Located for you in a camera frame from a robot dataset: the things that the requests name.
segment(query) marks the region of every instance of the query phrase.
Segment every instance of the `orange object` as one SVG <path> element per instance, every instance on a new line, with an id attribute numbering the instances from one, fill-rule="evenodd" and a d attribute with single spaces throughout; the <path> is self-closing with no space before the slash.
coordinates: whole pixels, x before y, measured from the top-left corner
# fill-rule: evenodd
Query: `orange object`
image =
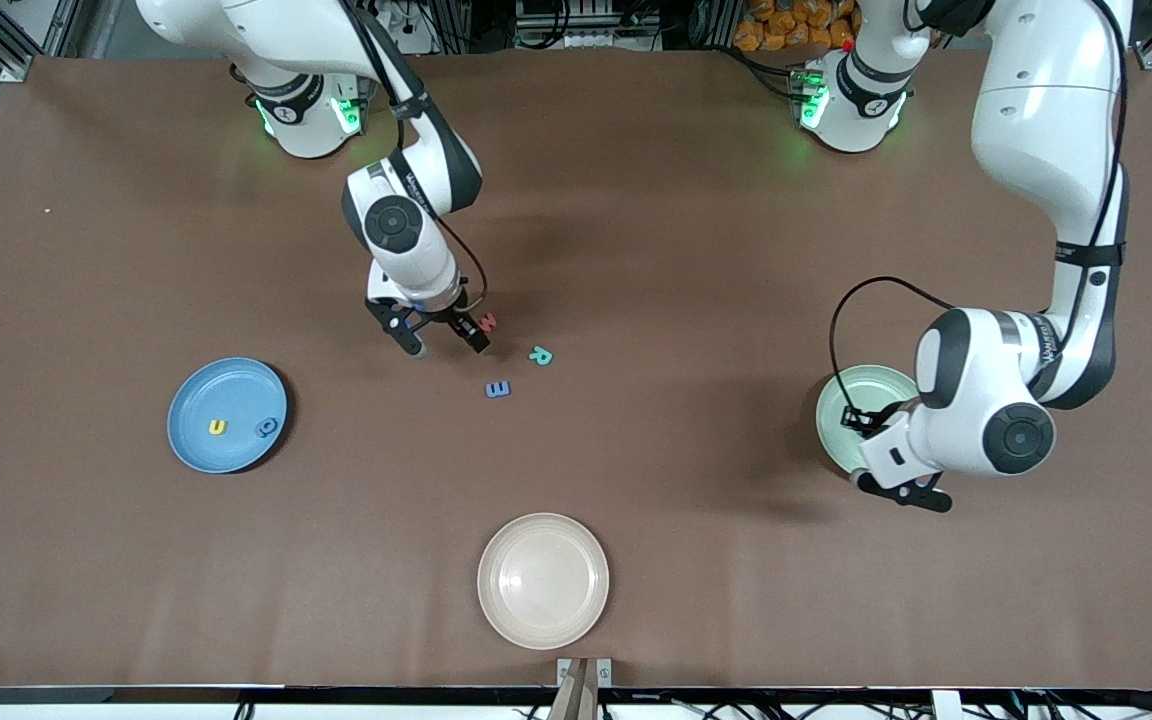
<path id="1" fill-rule="evenodd" d="M 791 31 L 785 37 L 786 45 L 806 45 L 808 41 L 808 26 L 806 23 L 798 23 Z"/>
<path id="2" fill-rule="evenodd" d="M 810 26 L 825 28 L 833 17 L 833 3 L 828 0 L 794 0 L 794 18 Z"/>
<path id="3" fill-rule="evenodd" d="M 835 22 L 829 23 L 831 47 L 842 47 L 848 41 L 854 40 L 855 36 L 851 36 L 851 24 L 847 20 L 835 20 Z"/>
<path id="4" fill-rule="evenodd" d="M 776 0 L 748 0 L 748 2 L 749 13 L 755 15 L 758 22 L 771 18 L 772 13 L 776 12 Z"/>
<path id="5" fill-rule="evenodd" d="M 758 28 L 759 35 L 755 35 L 755 28 Z M 740 47 L 745 53 L 753 53 L 761 41 L 761 23 L 756 23 L 752 18 L 744 18 L 736 24 L 736 32 L 732 36 L 732 45 Z"/>
<path id="6" fill-rule="evenodd" d="M 767 18 L 767 32 L 776 35 L 788 35 L 795 26 L 794 13 L 788 10 L 776 10 L 772 17 Z"/>

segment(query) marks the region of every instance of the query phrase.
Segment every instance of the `black label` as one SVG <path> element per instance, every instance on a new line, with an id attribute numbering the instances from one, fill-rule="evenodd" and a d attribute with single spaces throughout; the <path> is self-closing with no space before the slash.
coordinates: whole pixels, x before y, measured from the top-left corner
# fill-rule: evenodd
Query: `black label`
<path id="1" fill-rule="evenodd" d="M 319 101 L 319 97 L 323 97 L 323 88 L 326 85 L 323 76 L 310 76 L 310 82 L 308 85 L 302 88 L 300 92 L 293 97 L 288 97 L 287 100 L 270 100 L 268 97 L 262 94 L 260 90 L 256 91 L 256 94 L 260 96 L 260 105 L 265 108 L 273 119 L 278 120 L 279 123 L 285 126 L 294 126 L 301 122 L 305 118 L 305 111 L 312 108 L 314 103 Z"/>

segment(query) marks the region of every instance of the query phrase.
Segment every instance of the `green led light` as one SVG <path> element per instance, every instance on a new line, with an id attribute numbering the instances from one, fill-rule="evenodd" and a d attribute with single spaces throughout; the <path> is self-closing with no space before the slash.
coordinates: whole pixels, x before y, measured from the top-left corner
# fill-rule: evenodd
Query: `green led light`
<path id="1" fill-rule="evenodd" d="M 262 120 L 265 120 L 265 135 L 268 135 L 270 137 L 274 137 L 274 126 L 271 126 L 271 123 L 270 123 L 270 114 L 266 113 L 264 106 L 260 105 L 260 100 L 256 101 L 256 108 L 260 111 L 260 118 L 262 118 Z"/>
<path id="2" fill-rule="evenodd" d="M 358 131 L 358 127 L 361 127 L 361 124 L 358 124 L 358 113 L 353 108 L 351 100 L 340 101 L 333 97 L 332 109 L 335 114 L 338 114 L 340 129 L 343 129 L 344 132 L 349 132 L 349 135 Z"/>
<path id="3" fill-rule="evenodd" d="M 829 89 L 823 88 L 819 94 L 803 105 L 803 124 L 816 128 L 820 124 L 820 115 L 824 114 L 824 106 L 829 104 Z"/>

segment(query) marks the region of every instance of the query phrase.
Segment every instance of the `table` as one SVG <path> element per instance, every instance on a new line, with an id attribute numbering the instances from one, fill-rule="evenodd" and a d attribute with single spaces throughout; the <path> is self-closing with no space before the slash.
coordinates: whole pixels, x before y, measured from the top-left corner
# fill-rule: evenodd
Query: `table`
<path id="1" fill-rule="evenodd" d="M 0 684 L 1152 685 L 1152 74 L 1126 138 L 1114 382 L 1021 479 L 955 509 L 851 488 L 814 437 L 831 310 L 896 274 L 1041 309 L 1053 233 L 969 150 L 983 55 L 933 53 L 904 122 L 839 156 L 718 54 L 422 59 L 485 172 L 452 219 L 498 319 L 412 361 L 366 314 L 346 174 L 212 61 L 38 59 L 0 94 Z M 859 296 L 844 364 L 910 372 L 937 314 Z M 552 364 L 526 361 L 535 344 Z M 297 418 L 250 473 L 168 450 L 173 392 L 250 355 Z M 508 379 L 513 394 L 484 397 Z M 612 597 L 530 652 L 479 609 L 484 544 L 582 521 Z"/>

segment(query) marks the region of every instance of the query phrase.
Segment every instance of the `plate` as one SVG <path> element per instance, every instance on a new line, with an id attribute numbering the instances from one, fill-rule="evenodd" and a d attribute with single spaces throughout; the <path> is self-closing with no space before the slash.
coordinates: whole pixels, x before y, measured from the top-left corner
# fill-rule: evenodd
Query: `plate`
<path id="1" fill-rule="evenodd" d="M 526 650 L 579 641 L 602 615 L 612 577 L 585 525 L 553 511 L 500 528 L 479 562 L 479 604 L 488 623 Z"/>
<path id="2" fill-rule="evenodd" d="M 200 473 L 236 473 L 273 450 L 285 424 L 287 388 L 274 369 L 227 357 L 180 386 L 168 410 L 168 444 Z"/>
<path id="3" fill-rule="evenodd" d="M 892 402 L 904 402 L 918 395 L 918 384 L 905 373 L 885 365 L 856 365 L 840 373 L 851 401 L 867 414 L 882 410 Z M 842 409 L 847 407 L 838 381 L 829 378 L 817 400 L 817 434 L 820 445 L 844 473 L 864 468 L 861 456 L 861 437 L 855 430 L 842 427 Z"/>

